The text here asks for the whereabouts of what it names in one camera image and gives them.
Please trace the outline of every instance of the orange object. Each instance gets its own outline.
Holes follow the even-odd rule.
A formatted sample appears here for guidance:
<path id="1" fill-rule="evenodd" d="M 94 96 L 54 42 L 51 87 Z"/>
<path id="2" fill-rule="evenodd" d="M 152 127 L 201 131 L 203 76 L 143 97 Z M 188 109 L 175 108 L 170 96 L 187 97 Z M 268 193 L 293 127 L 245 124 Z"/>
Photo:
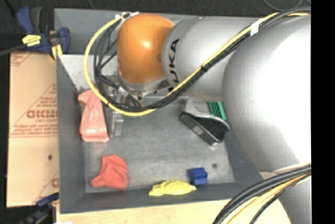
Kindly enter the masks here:
<path id="1" fill-rule="evenodd" d="M 117 155 L 102 157 L 99 176 L 91 180 L 93 187 L 124 190 L 128 187 L 127 163 Z"/>
<path id="2" fill-rule="evenodd" d="M 151 83 L 164 77 L 161 53 L 174 24 L 160 15 L 140 14 L 126 20 L 117 37 L 118 69 L 132 84 Z"/>
<path id="3" fill-rule="evenodd" d="M 79 132 L 86 142 L 107 142 L 105 115 L 101 100 L 92 90 L 79 95 L 78 100 L 84 107 Z"/>

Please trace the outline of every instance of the blue block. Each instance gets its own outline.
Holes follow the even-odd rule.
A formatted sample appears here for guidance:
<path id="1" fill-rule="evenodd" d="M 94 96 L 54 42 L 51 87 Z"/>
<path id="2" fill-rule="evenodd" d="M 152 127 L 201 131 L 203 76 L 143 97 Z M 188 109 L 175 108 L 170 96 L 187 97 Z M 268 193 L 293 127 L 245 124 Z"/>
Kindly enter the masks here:
<path id="1" fill-rule="evenodd" d="M 208 173 L 203 167 L 190 169 L 189 177 L 193 185 L 208 184 Z"/>

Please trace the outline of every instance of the red cloth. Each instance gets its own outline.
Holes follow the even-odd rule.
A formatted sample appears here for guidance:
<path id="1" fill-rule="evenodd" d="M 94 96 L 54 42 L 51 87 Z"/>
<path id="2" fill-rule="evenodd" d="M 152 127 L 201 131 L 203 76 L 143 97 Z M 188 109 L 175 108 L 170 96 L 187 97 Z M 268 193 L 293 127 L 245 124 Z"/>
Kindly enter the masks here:
<path id="1" fill-rule="evenodd" d="M 93 187 L 124 190 L 128 187 L 127 163 L 117 155 L 102 157 L 99 176 L 91 180 Z"/>

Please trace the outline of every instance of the cardboard sheet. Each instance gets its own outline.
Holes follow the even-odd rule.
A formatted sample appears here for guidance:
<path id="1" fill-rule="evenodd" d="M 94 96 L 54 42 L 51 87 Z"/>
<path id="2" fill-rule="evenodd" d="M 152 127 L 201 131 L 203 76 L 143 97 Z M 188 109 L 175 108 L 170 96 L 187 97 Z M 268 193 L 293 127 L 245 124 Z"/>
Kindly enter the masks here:
<path id="1" fill-rule="evenodd" d="M 7 207 L 34 205 L 59 189 L 55 60 L 10 56 Z"/>

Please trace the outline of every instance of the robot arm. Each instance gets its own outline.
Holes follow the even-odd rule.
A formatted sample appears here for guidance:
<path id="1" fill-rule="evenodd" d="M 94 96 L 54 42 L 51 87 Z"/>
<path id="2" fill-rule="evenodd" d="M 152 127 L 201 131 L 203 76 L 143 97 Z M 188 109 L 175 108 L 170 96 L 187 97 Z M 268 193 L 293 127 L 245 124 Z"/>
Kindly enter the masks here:
<path id="1" fill-rule="evenodd" d="M 310 21 L 308 9 L 263 19 L 194 17 L 177 24 L 135 15 L 119 28 L 117 76 L 109 96 L 131 95 L 138 104 L 102 100 L 130 116 L 153 112 L 183 93 L 222 101 L 260 172 L 311 163 Z M 169 89 L 165 98 L 144 105 L 146 95 L 161 89 Z M 281 201 L 292 223 L 311 222 L 310 181 Z"/>

